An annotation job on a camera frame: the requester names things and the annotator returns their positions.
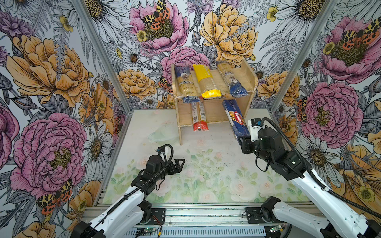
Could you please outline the blue Barilla spaghetti box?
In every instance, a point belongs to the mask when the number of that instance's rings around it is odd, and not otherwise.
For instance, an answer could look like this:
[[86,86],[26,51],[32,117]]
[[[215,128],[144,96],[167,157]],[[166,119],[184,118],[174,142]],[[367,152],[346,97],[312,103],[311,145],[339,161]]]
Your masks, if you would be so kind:
[[249,129],[235,99],[225,99],[222,102],[227,118],[236,138],[250,137]]

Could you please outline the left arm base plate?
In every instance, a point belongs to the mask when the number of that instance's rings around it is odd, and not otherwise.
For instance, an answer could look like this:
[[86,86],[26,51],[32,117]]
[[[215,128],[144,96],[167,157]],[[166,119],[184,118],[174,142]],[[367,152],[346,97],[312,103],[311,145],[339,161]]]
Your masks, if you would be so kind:
[[140,224],[142,225],[164,225],[166,218],[165,208],[150,208],[144,211]]

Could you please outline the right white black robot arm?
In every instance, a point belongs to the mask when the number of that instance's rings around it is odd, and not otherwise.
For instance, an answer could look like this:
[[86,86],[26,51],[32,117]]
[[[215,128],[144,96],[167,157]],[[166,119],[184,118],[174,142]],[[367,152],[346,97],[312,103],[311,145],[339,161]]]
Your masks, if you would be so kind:
[[381,225],[367,219],[359,210],[375,217],[381,215],[334,192],[318,176],[282,130],[269,118],[248,121],[250,136],[241,137],[243,152],[255,154],[267,167],[298,187],[324,215],[318,217],[294,208],[271,196],[259,216],[264,222],[285,222],[316,238],[379,238]]

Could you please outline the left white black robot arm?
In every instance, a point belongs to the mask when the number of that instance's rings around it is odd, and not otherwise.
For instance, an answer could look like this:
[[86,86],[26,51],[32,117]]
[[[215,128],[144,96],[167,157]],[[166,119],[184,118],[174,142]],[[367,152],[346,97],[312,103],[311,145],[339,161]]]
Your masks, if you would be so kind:
[[112,206],[90,222],[79,222],[72,238],[120,238],[139,223],[148,223],[152,204],[146,198],[157,188],[157,182],[183,170],[184,159],[165,160],[165,153],[150,156],[131,186]]

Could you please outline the red clear spaghetti bag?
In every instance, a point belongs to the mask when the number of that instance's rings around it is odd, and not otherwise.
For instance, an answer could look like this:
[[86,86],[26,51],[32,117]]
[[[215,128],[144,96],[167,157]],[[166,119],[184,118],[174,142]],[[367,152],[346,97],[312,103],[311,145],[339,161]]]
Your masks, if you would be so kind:
[[191,103],[193,131],[208,131],[206,113],[203,100]]

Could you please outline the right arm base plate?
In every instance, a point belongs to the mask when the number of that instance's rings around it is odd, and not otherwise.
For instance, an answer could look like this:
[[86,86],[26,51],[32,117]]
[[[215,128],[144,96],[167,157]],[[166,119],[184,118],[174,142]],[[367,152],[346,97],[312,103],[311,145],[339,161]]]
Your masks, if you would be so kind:
[[242,214],[242,218],[247,219],[249,224],[283,224],[284,221],[278,220],[272,211],[261,207],[247,207]]

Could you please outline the yellow spaghetti bag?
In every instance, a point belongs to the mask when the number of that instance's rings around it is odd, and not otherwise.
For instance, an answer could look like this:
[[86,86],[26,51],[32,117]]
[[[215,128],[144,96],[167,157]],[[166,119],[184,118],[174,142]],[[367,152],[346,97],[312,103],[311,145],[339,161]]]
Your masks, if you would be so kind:
[[201,90],[203,99],[219,98],[221,91],[213,80],[210,68],[203,64],[194,64],[193,69]]

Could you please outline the dark blue spaghetti bag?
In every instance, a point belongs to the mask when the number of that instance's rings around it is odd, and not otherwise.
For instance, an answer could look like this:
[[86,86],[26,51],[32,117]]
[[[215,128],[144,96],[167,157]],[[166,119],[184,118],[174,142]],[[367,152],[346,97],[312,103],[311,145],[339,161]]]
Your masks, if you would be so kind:
[[179,90],[184,103],[196,103],[200,101],[196,87],[188,66],[174,67]]

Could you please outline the blue gold spaghetti bag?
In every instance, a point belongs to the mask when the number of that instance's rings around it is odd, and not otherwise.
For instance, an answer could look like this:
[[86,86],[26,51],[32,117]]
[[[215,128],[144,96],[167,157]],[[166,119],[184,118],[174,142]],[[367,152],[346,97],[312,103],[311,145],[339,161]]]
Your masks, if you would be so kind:
[[231,65],[226,61],[217,61],[217,69],[229,88],[229,92],[234,98],[248,96],[247,90],[243,87],[240,81],[235,77]]

